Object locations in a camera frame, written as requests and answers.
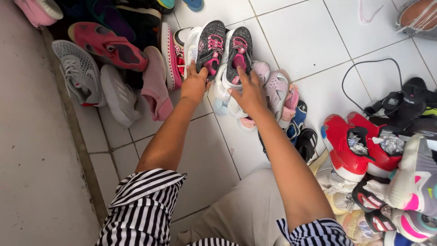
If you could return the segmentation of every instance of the black cable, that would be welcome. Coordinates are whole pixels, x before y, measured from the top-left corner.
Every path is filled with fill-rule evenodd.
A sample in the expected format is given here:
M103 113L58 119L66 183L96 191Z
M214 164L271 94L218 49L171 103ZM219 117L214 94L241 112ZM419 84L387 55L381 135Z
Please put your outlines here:
M377 61L364 61L364 62L358 62L358 63L355 63L354 65L352 65L348 70L347 70L347 72L346 72L346 74L344 75L344 77L343 77L343 81L341 82L341 89L343 90L343 93L344 93L344 95L347 97L347 99L349 99L351 102L353 102L359 109L361 109L364 113L366 113L366 114L368 114L368 115L370 115L370 116L375 116L375 117L384 117L384 116L387 116L387 115L389 115L389 114L391 114L391 113L393 113L393 112L396 112L396 110L398 110L399 109L399 107L401 106L401 103L399 104L399 106L396 108L396 109L394 109L394 110L392 110L390 113L388 113L388 114L384 114L384 115L374 115L374 114L370 114L370 113L368 113L368 112L366 112L366 110L364 110L363 108L361 108L354 100L352 100L347 94L346 94L346 92L344 91L344 80L346 79L346 76L347 76L347 74L349 73L349 71L354 67L354 66L356 66L356 65L358 65L358 64L361 64L361 63L373 63L373 62L381 62L381 61L385 61L385 60L392 60L395 64L396 64L396 67L398 68L398 72L399 72L399 81L400 81L400 84L401 84L401 91L398 91L398 92L401 92L402 93L402 76L401 76L401 69L400 69L400 67L399 67L399 64L394 60L394 59L392 59L392 58L386 58L386 59L382 59L382 60L377 60Z

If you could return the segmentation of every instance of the red and white shoe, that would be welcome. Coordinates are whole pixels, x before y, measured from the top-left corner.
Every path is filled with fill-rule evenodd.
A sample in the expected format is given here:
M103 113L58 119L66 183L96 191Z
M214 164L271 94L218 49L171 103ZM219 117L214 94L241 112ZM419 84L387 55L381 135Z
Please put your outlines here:
M166 68L166 82L169 91L179 89L182 86L182 79L177 68L176 51L174 48L173 35L168 23L163 22L161 29L161 52Z
M402 153L396 153L393 155L387 154L380 144L375 144L372 141L373 137L379 137L382 130L387 130L395 133L393 127L387 125L375 126L372 122L368 121L364 116L357 112L351 112L347 115L347 122L351 127L364 127L367 129L367 148L369 150L369 155L375 158L375 163L369 163L367 172L373 176L388 178L393 170L398 168L398 163L402 159Z
M347 143L349 133L353 133L361 138L359 142L366 147L367 132L364 127L349 126L341 116L336 114L328 116L320 129L334 171L348 181L360 182L367 171L368 163L375 162L375 159L369 155L353 153Z

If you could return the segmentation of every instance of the white tile floor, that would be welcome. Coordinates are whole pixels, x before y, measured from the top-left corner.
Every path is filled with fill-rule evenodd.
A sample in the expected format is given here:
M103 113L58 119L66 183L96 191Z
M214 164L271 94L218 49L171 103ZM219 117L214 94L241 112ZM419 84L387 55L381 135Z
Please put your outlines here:
M363 24L358 0L204 0L204 9L198 13L177 0L174 14L165 16L164 21L173 31L200 26L213 19L222 20L229 29L246 26L252 34L254 59L267 61L273 70L282 68L290 74L293 83L299 86L300 98L308 105L305 125L319 132L329 114L346 116L357 110L341 90L343 76L353 63L393 58L399 63L403 81L419 76L429 89L437 88L434 80L437 79L437 42L408 38L396 32L397 8L405 2L363 1L366 18L384 5L370 24ZM360 64L345 80L345 91L361 106L399 87L398 72L389 61ZM179 91L171 92L170 97L176 104ZM173 214L173 237L240 179L269 166L257 133L240 130L236 120L227 116L216 117L210 104L214 100L212 93L208 97L197 108L188 129L178 169L187 172L188 178ZM140 99L140 110L143 118L130 129L116 123L108 108L99 110L109 146L114 150L112 161L119 179L134 171L138 157L162 124L152 121L143 99ZM106 154L101 154L108 150L101 141L102 132L93 130L98 125L94 122L98 119L97 112L79 109L78 119L89 125L82 127L81 123L93 163L111 162ZM321 154L324 148L319 141L317 152ZM102 166L95 165L96 172ZM113 172L109 173L112 181L104 180L102 184L106 182L112 187L103 189L104 197L116 184Z

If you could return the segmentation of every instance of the forearm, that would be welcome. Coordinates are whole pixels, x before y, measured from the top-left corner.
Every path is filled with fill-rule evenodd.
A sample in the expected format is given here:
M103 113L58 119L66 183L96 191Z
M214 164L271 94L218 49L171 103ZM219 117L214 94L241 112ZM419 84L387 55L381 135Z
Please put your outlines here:
M316 219L334 218L317 180L271 112L263 109L255 122L269 155L289 230Z
M144 150L135 172L162 168L176 171L196 104L181 98Z

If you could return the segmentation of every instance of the hand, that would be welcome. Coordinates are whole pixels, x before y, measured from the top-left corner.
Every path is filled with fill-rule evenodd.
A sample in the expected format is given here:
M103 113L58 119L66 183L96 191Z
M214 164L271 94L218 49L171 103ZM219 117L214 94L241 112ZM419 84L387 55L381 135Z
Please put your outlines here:
M237 67L237 71L243 85L243 93L240 94L236 89L228 89L228 93L237 101L244 112L255 120L259 113L265 112L266 109L268 110L266 92L255 71L250 72L251 79L248 78L241 67Z
M205 95L205 91L209 90L211 87L211 81L206 82L206 77L208 76L208 70L203 67L200 73L197 73L196 63L191 61L191 65L187 67L187 79L182 83L182 88L180 89L180 98L187 98L199 105Z

